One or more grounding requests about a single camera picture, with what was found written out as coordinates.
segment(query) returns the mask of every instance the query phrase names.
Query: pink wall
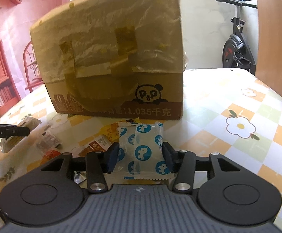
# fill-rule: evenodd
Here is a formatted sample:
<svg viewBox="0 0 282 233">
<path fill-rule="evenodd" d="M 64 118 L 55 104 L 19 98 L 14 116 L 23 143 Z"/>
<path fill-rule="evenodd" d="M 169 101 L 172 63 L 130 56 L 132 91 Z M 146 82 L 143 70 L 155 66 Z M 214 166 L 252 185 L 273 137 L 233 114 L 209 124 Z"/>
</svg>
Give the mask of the pink wall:
<svg viewBox="0 0 282 233">
<path fill-rule="evenodd" d="M 14 82 L 20 96 L 29 93 L 23 62 L 23 53 L 31 40 L 30 26 L 51 9 L 69 0 L 22 0 L 18 5 L 0 0 L 0 39 Z"/>
</svg>

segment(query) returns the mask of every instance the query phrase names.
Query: metal screw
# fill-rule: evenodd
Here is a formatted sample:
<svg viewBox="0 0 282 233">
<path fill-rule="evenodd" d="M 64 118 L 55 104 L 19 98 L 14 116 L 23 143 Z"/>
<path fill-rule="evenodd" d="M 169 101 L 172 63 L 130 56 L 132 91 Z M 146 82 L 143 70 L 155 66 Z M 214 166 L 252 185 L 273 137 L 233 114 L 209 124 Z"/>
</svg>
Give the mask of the metal screw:
<svg viewBox="0 0 282 233">
<path fill-rule="evenodd" d="M 184 182 L 181 182 L 181 183 L 177 183 L 175 185 L 175 188 L 177 190 L 180 190 L 180 191 L 186 191 L 186 190 L 189 190 L 191 188 L 190 184 L 187 184 L 187 183 L 184 183 Z"/>
<path fill-rule="evenodd" d="M 90 185 L 90 189 L 94 190 L 94 191 L 102 191 L 103 189 L 105 189 L 105 184 L 103 183 L 93 183 Z"/>
</svg>

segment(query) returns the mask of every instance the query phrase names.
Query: table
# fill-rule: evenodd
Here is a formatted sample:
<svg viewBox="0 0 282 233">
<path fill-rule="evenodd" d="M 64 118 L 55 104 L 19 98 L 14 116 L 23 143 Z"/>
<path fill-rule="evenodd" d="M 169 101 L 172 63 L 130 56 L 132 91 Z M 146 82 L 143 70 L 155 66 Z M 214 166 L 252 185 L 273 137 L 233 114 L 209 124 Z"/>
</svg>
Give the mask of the table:
<svg viewBox="0 0 282 233">
<path fill-rule="evenodd" d="M 4 114 L 0 123 L 17 124 L 30 115 L 42 124 L 23 139 L 21 147 L 6 154 L 0 150 L 0 191 L 40 165 L 43 155 L 32 144 L 45 126 L 49 125 L 62 141 L 60 152 L 71 152 L 85 145 L 103 126 L 121 120 L 58 114 L 43 85 Z M 164 141 L 174 148 L 193 151 L 197 156 L 224 154 L 275 185 L 282 195 L 282 98 L 249 72 L 185 71 L 183 118 L 161 122 Z M 206 180 L 204 173 L 196 175 L 195 186 Z M 282 229 L 282 208 L 275 224 Z"/>
</svg>

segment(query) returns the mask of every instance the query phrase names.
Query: cardboard box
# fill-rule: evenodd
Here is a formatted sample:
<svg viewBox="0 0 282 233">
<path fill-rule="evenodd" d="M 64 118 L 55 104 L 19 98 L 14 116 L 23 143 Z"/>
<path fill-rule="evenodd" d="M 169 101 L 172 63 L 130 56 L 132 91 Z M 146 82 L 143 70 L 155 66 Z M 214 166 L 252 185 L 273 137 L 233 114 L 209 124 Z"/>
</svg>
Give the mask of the cardboard box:
<svg viewBox="0 0 282 233">
<path fill-rule="evenodd" d="M 179 0 L 73 0 L 30 33 L 58 113 L 181 118 Z"/>
</svg>

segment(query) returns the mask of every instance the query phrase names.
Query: white wall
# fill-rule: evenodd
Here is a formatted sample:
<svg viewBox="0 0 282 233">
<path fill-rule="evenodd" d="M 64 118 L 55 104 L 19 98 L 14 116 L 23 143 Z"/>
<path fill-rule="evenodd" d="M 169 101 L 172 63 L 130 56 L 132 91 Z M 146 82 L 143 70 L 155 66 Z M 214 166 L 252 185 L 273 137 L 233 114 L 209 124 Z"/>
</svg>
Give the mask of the white wall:
<svg viewBox="0 0 282 233">
<path fill-rule="evenodd" d="M 244 8 L 244 34 L 257 58 L 257 9 Z M 181 0 L 183 45 L 189 59 L 187 69 L 220 68 L 225 41 L 232 34 L 235 6 L 216 0 Z"/>
</svg>

